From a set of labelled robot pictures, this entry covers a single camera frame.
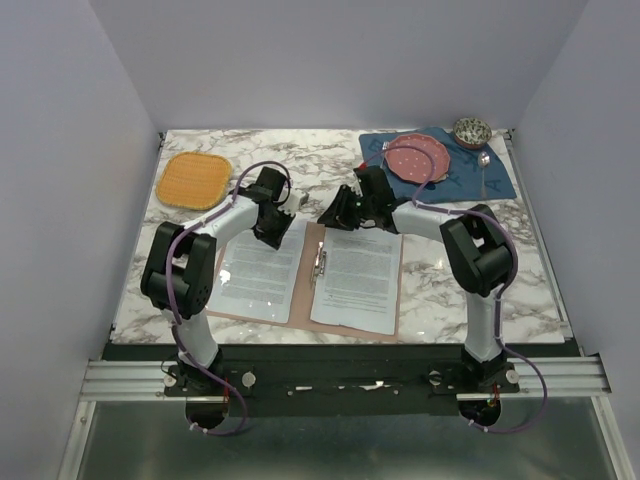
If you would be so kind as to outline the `printed paper sheet top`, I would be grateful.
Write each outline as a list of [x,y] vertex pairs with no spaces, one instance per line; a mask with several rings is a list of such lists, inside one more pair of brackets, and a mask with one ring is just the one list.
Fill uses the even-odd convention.
[[296,220],[279,249],[250,230],[229,242],[220,261],[207,311],[220,316],[285,324],[304,246],[306,222]]

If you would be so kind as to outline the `printed paper stack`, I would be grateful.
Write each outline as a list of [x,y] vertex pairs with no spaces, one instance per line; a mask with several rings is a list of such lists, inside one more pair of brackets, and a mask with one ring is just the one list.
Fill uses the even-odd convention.
[[324,269],[310,319],[376,335],[396,333],[402,238],[378,229],[325,231]]

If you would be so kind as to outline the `pink folder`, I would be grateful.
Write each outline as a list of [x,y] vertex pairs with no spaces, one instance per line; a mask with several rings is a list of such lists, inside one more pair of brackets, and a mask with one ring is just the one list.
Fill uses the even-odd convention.
[[[274,324],[262,321],[251,321],[249,319],[241,317],[227,317],[206,312],[209,316],[217,316],[222,318],[228,318],[233,320],[241,320],[246,322],[261,323],[271,326],[286,327],[294,330],[308,331],[314,333],[323,333],[331,335],[339,335],[344,337],[352,337],[372,342],[397,342],[398,340],[398,323],[399,323],[399,303],[400,303],[400,288],[398,299],[398,316],[396,323],[396,333],[393,336],[376,335],[358,331],[345,327],[337,327],[319,324],[310,319],[312,304],[314,300],[315,287],[311,285],[311,269],[312,263],[316,254],[317,244],[320,241],[324,242],[325,231],[328,230],[322,225],[306,222],[304,246],[302,248],[301,259],[299,263],[297,278],[293,289],[293,297],[290,307],[289,320],[285,324]],[[220,261],[224,255],[224,247],[220,252],[220,258],[216,267],[216,275],[220,267]]]

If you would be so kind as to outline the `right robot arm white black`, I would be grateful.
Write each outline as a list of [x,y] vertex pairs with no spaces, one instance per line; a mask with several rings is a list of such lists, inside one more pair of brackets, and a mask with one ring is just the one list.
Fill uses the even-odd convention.
[[427,205],[416,197],[395,196],[377,166],[357,168],[354,174],[356,185],[340,186],[317,222],[343,231],[369,226],[440,242],[465,291],[467,334],[460,379],[471,391],[485,390],[506,362],[501,303],[518,270],[513,241],[485,204],[466,210]]

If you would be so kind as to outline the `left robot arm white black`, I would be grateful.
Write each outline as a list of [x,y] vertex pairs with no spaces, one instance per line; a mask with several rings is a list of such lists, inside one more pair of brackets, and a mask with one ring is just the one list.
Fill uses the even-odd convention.
[[201,395],[226,382],[218,344],[207,321],[206,304],[213,290],[216,255],[245,231],[274,250],[293,223],[296,207],[292,180],[284,165],[263,161],[245,170],[258,171],[243,187],[237,182],[218,206],[190,225],[163,222],[156,229],[140,290],[170,322],[178,358],[190,367],[187,382]]

